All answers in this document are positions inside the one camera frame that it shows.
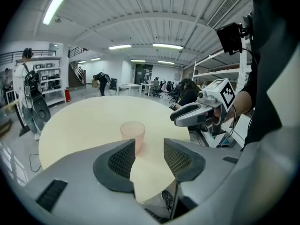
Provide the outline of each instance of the ceiling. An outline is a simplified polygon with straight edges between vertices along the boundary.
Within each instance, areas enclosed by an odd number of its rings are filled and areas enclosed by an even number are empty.
[[[101,56],[124,55],[153,64],[172,61],[179,68],[219,51],[221,44],[214,29],[242,22],[252,8],[252,0],[64,0],[50,25],[44,25],[50,1],[24,0],[11,21],[6,40],[67,43]],[[57,18],[62,22],[55,23]],[[153,43],[184,49],[154,48]],[[132,48],[108,49],[124,44]],[[237,62],[239,57],[235,56],[215,66]]]

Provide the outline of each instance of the mesh pad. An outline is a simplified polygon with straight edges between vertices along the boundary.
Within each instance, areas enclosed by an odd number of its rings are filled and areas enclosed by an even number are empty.
[[[129,179],[132,164],[135,162],[135,144],[130,144],[113,154],[108,160],[108,166],[116,174]]]
[[[93,164],[93,172],[107,189],[135,194],[133,183],[129,180],[134,162],[135,139],[130,139],[101,154]]]
[[[170,139],[164,139],[164,158],[178,183],[194,180],[205,169],[205,158]]]

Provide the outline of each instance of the red fire extinguisher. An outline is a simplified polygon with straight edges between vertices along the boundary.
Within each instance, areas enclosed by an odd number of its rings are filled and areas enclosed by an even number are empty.
[[[71,102],[71,97],[70,97],[70,90],[67,88],[65,89],[65,96],[66,96],[66,102]]]

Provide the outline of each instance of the desk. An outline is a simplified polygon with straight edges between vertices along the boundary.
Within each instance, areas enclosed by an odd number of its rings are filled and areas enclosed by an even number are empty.
[[[170,120],[172,112],[158,102],[129,96],[95,97],[70,104],[56,113],[43,129],[39,141],[42,167],[46,169],[77,151],[120,141],[121,125],[139,121],[146,128],[144,146],[136,155],[130,180],[137,201],[144,202],[175,179],[164,159],[164,138],[189,141],[188,129],[177,127]]]
[[[149,86],[148,89],[148,96],[150,96],[150,89],[153,86],[153,84],[147,84],[147,83],[141,83],[142,86]]]
[[[142,86],[138,84],[117,84],[117,96],[119,95],[119,88],[129,88],[129,96],[131,88],[140,88],[140,96],[142,95]]]

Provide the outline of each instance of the backpack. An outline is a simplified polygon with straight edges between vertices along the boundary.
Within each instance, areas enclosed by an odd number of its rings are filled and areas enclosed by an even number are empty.
[[[27,98],[32,98],[35,97],[36,95],[40,95],[40,92],[38,91],[38,83],[39,83],[38,73],[34,71],[34,68],[32,71],[29,71],[25,63],[23,63],[23,66],[27,71],[27,75],[25,76],[25,80],[24,80],[25,96]]]

